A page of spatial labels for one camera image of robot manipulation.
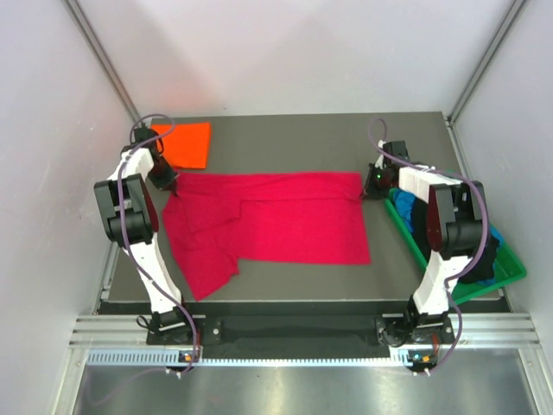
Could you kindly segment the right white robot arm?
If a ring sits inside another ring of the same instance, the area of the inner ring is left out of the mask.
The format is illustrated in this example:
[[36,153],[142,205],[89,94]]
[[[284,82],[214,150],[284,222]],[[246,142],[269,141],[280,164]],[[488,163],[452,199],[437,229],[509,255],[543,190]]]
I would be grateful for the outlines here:
[[481,182],[413,164],[404,141],[379,141],[361,196],[383,199],[403,190],[427,205],[423,236],[429,261],[423,281],[400,318],[380,318],[379,340],[393,348],[423,342],[445,329],[459,275],[474,267],[486,247],[489,220]]

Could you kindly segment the red t shirt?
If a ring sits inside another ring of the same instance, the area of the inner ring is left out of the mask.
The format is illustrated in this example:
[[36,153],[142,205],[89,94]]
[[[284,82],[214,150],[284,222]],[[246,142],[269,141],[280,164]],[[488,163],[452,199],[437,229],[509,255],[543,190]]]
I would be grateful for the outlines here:
[[355,172],[183,173],[162,220],[200,301],[239,273],[241,259],[369,265],[361,190]]

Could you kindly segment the folded orange t shirt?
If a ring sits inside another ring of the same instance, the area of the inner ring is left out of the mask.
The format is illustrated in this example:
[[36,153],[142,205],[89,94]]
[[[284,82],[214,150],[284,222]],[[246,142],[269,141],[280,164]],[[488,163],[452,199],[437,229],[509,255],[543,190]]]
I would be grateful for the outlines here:
[[178,124],[157,143],[158,150],[175,169],[205,169],[209,156],[210,123]]

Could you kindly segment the black t shirt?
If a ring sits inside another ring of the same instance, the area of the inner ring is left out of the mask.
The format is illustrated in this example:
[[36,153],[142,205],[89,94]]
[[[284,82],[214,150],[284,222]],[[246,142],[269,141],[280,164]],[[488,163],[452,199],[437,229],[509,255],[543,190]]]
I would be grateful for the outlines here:
[[[429,261],[430,247],[425,230],[427,211],[428,205],[416,199],[412,209],[411,236],[425,260]],[[480,256],[478,263],[470,272],[459,278],[458,282],[460,284],[490,284],[495,277],[493,264],[497,257],[497,251],[503,244],[504,239],[502,235],[491,225],[486,248]]]

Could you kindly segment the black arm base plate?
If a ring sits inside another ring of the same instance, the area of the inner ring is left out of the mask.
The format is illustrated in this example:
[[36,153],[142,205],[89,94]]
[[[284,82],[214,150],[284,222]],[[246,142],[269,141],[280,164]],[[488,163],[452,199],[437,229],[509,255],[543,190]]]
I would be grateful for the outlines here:
[[[338,359],[383,357],[390,346],[378,336],[377,320],[400,318],[405,301],[257,301],[188,303],[199,348],[214,359]],[[141,315],[145,302],[103,302],[101,316]],[[403,346],[436,351],[453,340],[450,322],[439,334]]]

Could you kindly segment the green plastic tray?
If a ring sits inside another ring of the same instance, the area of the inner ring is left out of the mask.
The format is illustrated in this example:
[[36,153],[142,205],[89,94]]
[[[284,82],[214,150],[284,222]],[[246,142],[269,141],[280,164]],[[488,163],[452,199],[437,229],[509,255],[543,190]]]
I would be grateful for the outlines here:
[[[429,246],[424,240],[426,205],[413,194],[393,188],[385,201],[385,209],[406,242],[416,263],[425,269],[429,261]],[[465,303],[491,291],[525,278],[527,270],[502,234],[490,227],[490,237],[478,264],[459,278],[453,290],[456,303]]]

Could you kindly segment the right aluminium frame post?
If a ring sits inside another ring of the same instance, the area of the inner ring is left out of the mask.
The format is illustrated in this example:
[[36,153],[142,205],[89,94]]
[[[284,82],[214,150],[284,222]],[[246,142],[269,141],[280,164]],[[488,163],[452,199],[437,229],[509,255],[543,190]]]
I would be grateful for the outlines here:
[[451,112],[445,117],[448,128],[453,129],[460,120],[462,113],[473,97],[480,82],[484,79],[516,22],[523,15],[524,9],[528,3],[528,0],[510,1],[505,14],[501,17],[498,27],[493,31],[483,54],[479,58],[474,70],[471,72],[465,86],[462,88],[461,94],[455,101]]

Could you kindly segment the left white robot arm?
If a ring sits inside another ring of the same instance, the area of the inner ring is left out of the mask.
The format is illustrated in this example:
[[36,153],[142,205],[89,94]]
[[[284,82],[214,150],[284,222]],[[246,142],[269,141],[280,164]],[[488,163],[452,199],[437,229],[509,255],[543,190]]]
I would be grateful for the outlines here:
[[137,319],[148,330],[148,343],[196,346],[196,323],[163,259],[159,218],[146,186],[151,181],[161,191],[176,191],[177,174],[157,146],[161,140],[145,124],[133,127],[116,170],[93,192],[107,238],[134,263],[149,295],[151,318]]

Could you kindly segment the blue t shirt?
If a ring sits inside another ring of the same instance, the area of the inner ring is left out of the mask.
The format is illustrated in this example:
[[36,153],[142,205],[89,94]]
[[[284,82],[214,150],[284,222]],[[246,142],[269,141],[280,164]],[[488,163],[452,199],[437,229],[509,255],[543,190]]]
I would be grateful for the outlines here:
[[393,192],[391,200],[404,225],[412,231],[412,209],[416,196],[398,188]]

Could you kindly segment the aluminium frame post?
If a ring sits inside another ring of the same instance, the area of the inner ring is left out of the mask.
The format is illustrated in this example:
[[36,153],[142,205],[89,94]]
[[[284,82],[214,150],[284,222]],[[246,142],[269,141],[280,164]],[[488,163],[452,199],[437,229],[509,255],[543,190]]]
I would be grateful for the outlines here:
[[74,21],[76,27],[81,33],[87,46],[89,47],[92,55],[106,77],[111,89],[118,97],[121,105],[125,109],[129,118],[136,122],[141,118],[141,114],[137,109],[133,99],[129,95],[126,86],[123,83],[117,69],[113,65],[113,62],[105,50],[105,47],[100,40],[96,30],[92,26],[92,23],[86,12],[84,11],[80,1],[77,0],[61,0],[61,3],[66,8],[68,14]]
[[524,9],[528,3],[528,0],[510,1],[505,14],[501,17],[498,27],[493,31],[483,54],[479,58],[474,70],[471,72],[465,86],[462,88],[461,94],[455,101],[451,112],[445,117],[448,128],[453,129],[460,120],[462,113],[473,97],[480,82],[484,79],[516,22],[523,15]]

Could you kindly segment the left aluminium frame post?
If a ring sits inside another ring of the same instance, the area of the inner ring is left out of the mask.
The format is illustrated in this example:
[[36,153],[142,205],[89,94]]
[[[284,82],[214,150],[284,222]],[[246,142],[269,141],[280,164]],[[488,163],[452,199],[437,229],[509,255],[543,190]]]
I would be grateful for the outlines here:
[[80,1],[77,0],[61,0],[61,3],[66,8],[68,14],[74,21],[76,27],[81,33],[87,46],[89,47],[92,55],[106,77],[111,89],[118,97],[121,105],[125,109],[129,118],[136,122],[141,118],[141,114],[137,109],[133,99],[129,95],[126,86],[123,83],[117,69],[113,65],[113,62],[105,50],[105,47],[100,40],[96,30],[92,26],[92,23],[86,12],[84,11]]

